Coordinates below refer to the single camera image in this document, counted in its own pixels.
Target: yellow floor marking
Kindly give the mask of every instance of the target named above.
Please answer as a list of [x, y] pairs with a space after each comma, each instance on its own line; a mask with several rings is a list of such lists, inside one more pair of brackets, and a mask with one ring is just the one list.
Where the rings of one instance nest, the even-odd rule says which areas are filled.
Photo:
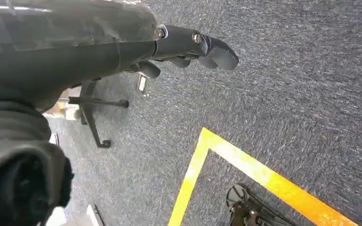
[[330, 206], [206, 128], [203, 128], [200, 133], [197, 147], [175, 202], [169, 226], [181, 225], [209, 149], [237, 167], [316, 225], [357, 226], [356, 223], [344, 217]]

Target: robotic hand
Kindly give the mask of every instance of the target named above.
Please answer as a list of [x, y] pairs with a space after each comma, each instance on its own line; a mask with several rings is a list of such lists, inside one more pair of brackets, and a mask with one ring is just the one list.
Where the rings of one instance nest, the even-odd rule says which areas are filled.
[[[202, 35], [199, 31], [171, 25], [159, 26], [156, 51], [148, 58], [156, 61], [170, 61], [177, 67], [188, 67], [192, 60], [198, 60], [209, 69], [234, 69], [239, 59], [234, 51], [223, 41]], [[160, 74], [154, 64], [142, 61], [132, 64], [127, 72], [140, 72], [150, 78]]]
[[151, 61], [231, 70], [223, 41], [158, 25], [126, 0], [0, 0], [0, 226], [34, 226], [66, 206], [72, 171], [40, 114], [63, 90], [120, 72], [160, 74]]

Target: gray carpet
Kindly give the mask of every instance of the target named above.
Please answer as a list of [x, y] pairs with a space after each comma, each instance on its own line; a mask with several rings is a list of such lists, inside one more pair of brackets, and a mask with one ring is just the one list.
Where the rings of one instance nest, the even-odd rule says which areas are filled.
[[[131, 102], [96, 109], [101, 137], [113, 141], [108, 150], [79, 122], [50, 120], [76, 172], [69, 216], [93, 202], [107, 226], [167, 225], [207, 127], [362, 225], [362, 0], [146, 3], [164, 23], [225, 40], [240, 65], [229, 72], [159, 63], [148, 97], [135, 91], [134, 75], [100, 81], [96, 96]], [[312, 225], [214, 153], [183, 225], [221, 226], [224, 194], [237, 182], [297, 225]]]

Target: metal bolt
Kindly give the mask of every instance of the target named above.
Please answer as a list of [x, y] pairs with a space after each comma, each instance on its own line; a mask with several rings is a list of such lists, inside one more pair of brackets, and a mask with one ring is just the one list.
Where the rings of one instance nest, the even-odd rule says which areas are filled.
[[158, 39], [162, 39], [166, 36], [166, 32], [162, 29], [162, 28], [158, 28], [155, 30], [155, 36], [158, 38]]
[[200, 44], [200, 42], [202, 41], [202, 37], [200, 36], [199, 33], [193, 33], [193, 34], [192, 34], [192, 40], [193, 40], [196, 44]]

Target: chair caster wheel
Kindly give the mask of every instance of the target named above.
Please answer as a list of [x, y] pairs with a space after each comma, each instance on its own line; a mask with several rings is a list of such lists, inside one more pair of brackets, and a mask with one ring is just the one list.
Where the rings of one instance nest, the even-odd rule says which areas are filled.
[[110, 142], [110, 140], [104, 140], [102, 141], [102, 143], [99, 145], [100, 148], [110, 148], [112, 142]]
[[128, 108], [130, 106], [130, 102], [128, 100], [120, 100], [119, 104], [123, 108]]

